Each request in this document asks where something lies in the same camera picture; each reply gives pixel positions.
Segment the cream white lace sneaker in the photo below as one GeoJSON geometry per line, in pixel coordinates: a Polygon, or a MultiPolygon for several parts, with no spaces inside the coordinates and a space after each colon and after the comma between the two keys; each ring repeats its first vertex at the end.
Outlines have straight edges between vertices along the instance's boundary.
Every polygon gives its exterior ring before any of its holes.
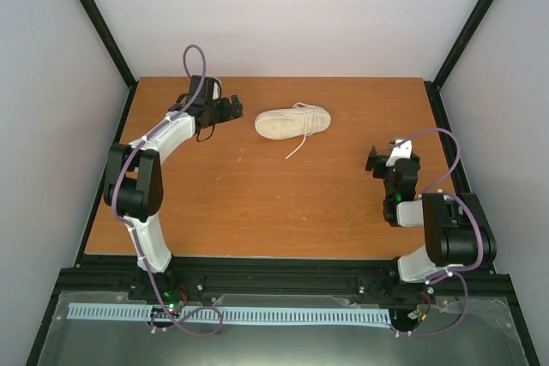
{"type": "MultiPolygon", "coordinates": [[[[306,109],[309,119],[312,118],[312,109],[306,109]]],[[[270,140],[287,140],[297,136],[303,136],[304,116],[293,108],[277,109],[260,113],[255,121],[256,132],[270,140]]],[[[330,114],[318,106],[317,132],[323,132],[331,124],[330,114]]]]}

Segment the white shoelace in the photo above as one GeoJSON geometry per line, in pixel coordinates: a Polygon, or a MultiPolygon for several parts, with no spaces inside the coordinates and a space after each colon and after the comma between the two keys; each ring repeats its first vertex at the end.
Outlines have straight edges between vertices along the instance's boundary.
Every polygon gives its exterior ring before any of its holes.
{"type": "Polygon", "coordinates": [[[304,131],[301,142],[285,157],[285,160],[289,160],[301,147],[305,144],[307,138],[314,135],[317,132],[317,113],[318,107],[316,105],[308,105],[303,102],[297,102],[292,106],[293,109],[297,109],[304,116],[304,131]],[[309,119],[309,114],[306,109],[312,109],[312,118],[309,119]]]}

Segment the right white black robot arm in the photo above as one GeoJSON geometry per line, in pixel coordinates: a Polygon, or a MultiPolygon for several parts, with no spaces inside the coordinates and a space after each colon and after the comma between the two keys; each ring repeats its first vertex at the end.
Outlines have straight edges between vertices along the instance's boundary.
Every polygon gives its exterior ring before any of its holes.
{"type": "Polygon", "coordinates": [[[383,181],[383,217],[389,225],[420,227],[424,244],[396,259],[402,282],[430,284],[457,272],[491,265],[497,243],[477,195],[442,191],[418,195],[419,157],[410,147],[372,148],[365,169],[383,181]]]}

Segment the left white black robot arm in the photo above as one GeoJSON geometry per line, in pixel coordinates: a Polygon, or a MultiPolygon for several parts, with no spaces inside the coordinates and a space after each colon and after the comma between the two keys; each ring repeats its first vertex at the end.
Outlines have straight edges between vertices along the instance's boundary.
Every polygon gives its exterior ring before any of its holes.
{"type": "Polygon", "coordinates": [[[238,119],[244,110],[236,95],[197,99],[187,111],[183,108],[175,103],[142,137],[129,144],[112,144],[106,163],[104,202],[129,232],[138,267],[153,273],[148,289],[163,300],[177,293],[178,277],[166,270],[172,253],[160,225],[162,164],[185,141],[197,138],[202,129],[238,119]]]}

